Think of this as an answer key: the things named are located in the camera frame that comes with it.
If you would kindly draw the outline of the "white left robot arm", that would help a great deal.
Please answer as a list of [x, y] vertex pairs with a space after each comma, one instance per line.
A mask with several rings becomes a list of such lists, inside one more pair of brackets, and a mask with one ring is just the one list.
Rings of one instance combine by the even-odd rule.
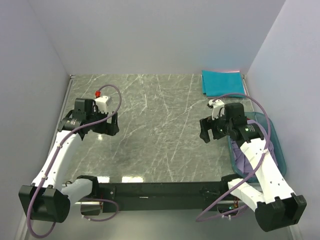
[[29, 220], [62, 223], [70, 208], [86, 198], [101, 196], [98, 178], [81, 175], [68, 186], [63, 178], [73, 155], [88, 132], [114, 136], [119, 132], [118, 115], [108, 112], [111, 97], [77, 98], [74, 108], [58, 125], [55, 143], [39, 174], [30, 185], [22, 185], [18, 196]]

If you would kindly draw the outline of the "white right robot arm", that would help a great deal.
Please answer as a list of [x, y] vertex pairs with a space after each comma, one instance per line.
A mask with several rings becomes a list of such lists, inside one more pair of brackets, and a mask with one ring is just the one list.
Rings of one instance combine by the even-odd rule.
[[225, 104], [212, 99], [207, 105], [212, 114], [199, 121], [200, 138], [209, 143], [208, 131], [212, 131], [215, 140], [228, 136], [247, 158], [252, 172], [246, 178], [233, 177], [222, 184], [220, 197], [203, 212], [207, 213], [222, 199], [230, 200], [234, 196], [254, 212], [265, 232], [296, 225], [307, 201], [294, 192], [278, 169], [269, 151], [270, 135], [264, 135], [258, 124], [248, 120], [239, 102]]

